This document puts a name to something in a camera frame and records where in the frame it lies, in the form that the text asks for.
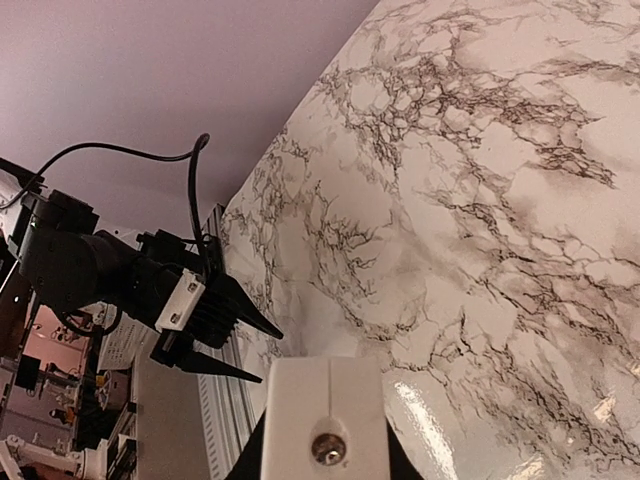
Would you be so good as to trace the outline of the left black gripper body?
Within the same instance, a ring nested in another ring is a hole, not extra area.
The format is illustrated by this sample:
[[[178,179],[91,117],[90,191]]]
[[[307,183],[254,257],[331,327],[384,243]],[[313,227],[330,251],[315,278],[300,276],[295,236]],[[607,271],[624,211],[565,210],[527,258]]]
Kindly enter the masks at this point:
[[[195,349],[219,349],[244,315],[241,287],[226,274],[204,277],[147,248],[119,243],[119,310],[159,334],[150,357],[169,368],[228,368]]]

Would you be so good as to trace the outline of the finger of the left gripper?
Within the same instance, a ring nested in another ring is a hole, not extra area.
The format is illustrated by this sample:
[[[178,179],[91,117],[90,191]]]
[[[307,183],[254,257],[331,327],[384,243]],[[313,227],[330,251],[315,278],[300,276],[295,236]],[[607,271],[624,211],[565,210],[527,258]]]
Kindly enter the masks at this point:
[[[238,319],[272,338],[284,338],[282,331],[260,312],[235,278],[221,273],[219,292],[230,301]]]
[[[187,373],[224,376],[252,383],[262,382],[260,377],[202,352],[194,351],[190,345],[186,347],[180,345],[173,346],[172,356],[174,357],[175,365]]]

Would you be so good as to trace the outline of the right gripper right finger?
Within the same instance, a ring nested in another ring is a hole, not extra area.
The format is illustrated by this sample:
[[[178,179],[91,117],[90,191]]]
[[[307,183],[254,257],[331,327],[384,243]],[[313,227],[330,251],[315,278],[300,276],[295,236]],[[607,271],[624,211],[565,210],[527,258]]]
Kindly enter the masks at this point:
[[[390,421],[386,422],[391,480],[423,480],[402,447]]]

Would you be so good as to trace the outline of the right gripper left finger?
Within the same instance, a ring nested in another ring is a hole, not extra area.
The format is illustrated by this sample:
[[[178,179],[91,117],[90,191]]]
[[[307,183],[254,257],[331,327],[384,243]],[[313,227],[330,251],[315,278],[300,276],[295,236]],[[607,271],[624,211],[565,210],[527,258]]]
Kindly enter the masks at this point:
[[[238,460],[227,475],[227,480],[260,480],[265,414],[262,414]]]

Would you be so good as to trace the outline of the white remote control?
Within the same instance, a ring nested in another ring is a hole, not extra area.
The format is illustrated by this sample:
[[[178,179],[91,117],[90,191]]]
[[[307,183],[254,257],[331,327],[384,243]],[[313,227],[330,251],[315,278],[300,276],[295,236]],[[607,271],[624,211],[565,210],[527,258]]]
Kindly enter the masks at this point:
[[[263,479],[389,479],[373,358],[281,358],[267,382]]]

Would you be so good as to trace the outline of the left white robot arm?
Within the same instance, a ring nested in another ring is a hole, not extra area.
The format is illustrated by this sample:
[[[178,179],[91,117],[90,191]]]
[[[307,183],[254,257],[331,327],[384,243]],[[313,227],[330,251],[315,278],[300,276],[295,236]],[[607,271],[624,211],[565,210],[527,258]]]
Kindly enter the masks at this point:
[[[159,230],[130,245],[98,227],[88,204],[54,190],[44,179],[1,162],[1,234],[19,274],[61,321],[103,302],[159,337],[151,359],[187,373],[259,382],[259,377],[195,350],[222,348],[240,322],[275,339],[283,334],[221,264],[217,237],[201,254],[188,241]]]

